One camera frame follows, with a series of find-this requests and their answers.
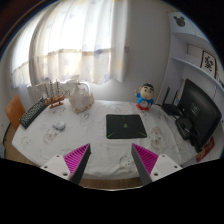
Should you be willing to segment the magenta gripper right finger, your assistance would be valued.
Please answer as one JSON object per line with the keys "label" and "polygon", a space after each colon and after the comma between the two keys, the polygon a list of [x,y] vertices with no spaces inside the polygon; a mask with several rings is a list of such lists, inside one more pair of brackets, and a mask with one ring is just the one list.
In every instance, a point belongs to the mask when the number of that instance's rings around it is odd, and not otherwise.
{"label": "magenta gripper right finger", "polygon": [[182,169],[166,154],[157,155],[137,144],[132,144],[131,154],[143,185]]}

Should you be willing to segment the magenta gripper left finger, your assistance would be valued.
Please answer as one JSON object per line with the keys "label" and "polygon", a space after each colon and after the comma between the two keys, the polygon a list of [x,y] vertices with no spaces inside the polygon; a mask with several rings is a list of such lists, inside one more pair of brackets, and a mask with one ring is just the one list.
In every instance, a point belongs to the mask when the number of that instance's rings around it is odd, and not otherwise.
{"label": "magenta gripper left finger", "polygon": [[66,155],[55,155],[42,166],[42,169],[72,183],[79,184],[90,154],[90,145],[86,144]]}

